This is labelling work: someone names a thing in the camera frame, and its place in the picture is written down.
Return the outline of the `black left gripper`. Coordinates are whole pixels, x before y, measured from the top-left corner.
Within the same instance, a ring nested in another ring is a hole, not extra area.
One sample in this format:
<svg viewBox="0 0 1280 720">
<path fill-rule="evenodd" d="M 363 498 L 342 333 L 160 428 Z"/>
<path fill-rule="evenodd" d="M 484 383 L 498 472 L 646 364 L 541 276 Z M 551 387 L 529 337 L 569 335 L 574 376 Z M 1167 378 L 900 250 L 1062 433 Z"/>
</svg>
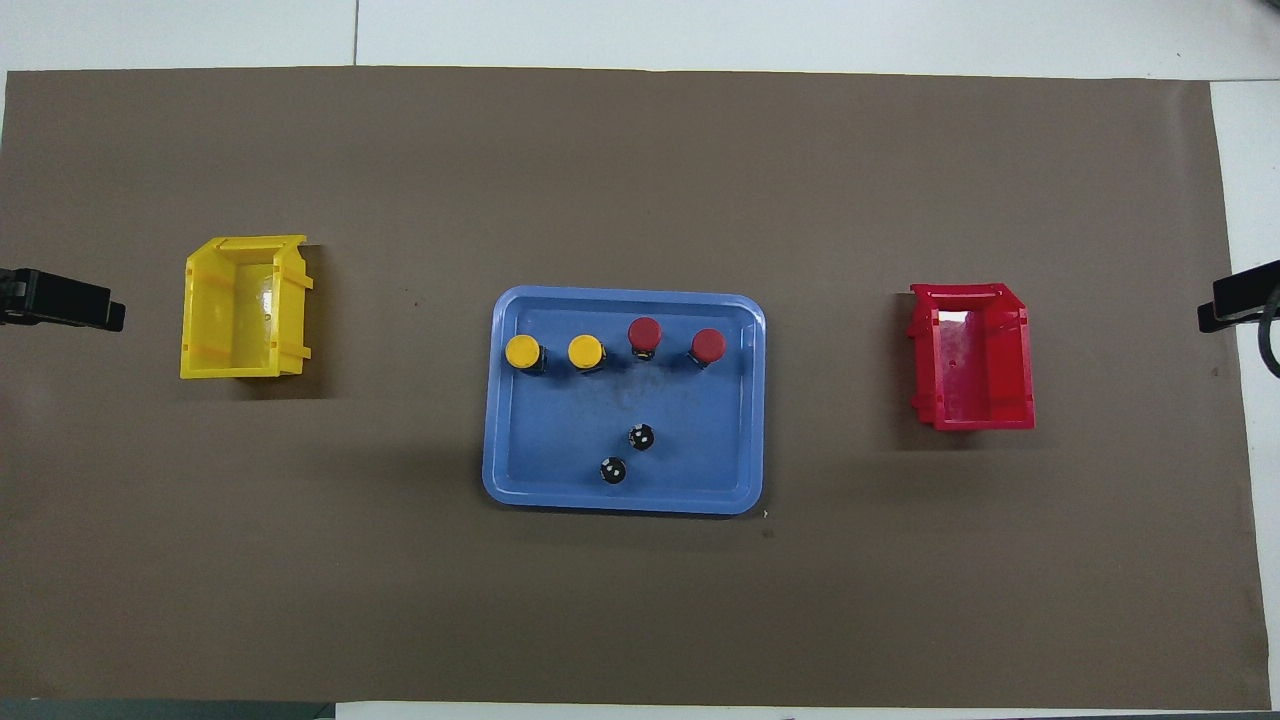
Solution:
<svg viewBox="0 0 1280 720">
<path fill-rule="evenodd" d="M 49 272 L 6 269 L 1 273 L 1 324 L 59 324 L 122 332 L 125 306 L 104 286 Z"/>
</svg>

